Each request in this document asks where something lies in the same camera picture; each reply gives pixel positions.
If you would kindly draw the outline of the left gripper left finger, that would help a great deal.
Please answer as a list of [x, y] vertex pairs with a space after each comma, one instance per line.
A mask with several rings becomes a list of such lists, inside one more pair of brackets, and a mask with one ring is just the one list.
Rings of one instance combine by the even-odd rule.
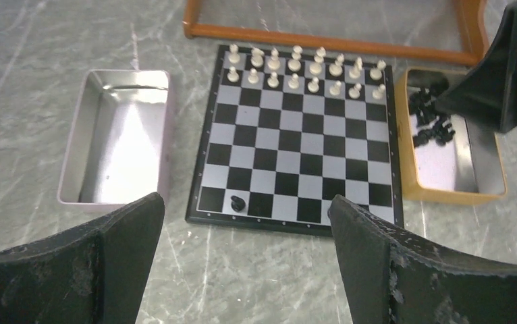
[[134, 323], [161, 235], [157, 193], [0, 252], [0, 323]]

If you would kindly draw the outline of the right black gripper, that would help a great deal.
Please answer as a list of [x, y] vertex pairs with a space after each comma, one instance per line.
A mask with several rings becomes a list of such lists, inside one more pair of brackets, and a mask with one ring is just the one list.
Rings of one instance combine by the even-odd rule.
[[517, 128], [517, 1], [506, 6], [484, 58], [438, 96], [435, 107], [489, 130]]

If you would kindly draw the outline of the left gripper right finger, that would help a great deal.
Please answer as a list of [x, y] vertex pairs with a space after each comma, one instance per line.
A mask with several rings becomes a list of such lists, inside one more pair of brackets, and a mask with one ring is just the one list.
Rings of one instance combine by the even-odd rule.
[[517, 323], [517, 265], [434, 243], [343, 196], [328, 210], [355, 323]]

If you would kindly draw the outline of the black rook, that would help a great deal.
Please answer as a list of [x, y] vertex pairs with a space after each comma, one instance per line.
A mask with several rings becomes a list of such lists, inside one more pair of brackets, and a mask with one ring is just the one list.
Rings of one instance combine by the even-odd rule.
[[236, 195], [232, 195], [230, 197], [231, 199], [231, 208], [234, 212], [242, 212], [245, 208], [246, 208], [246, 201], [240, 197], [240, 196], [236, 196]]

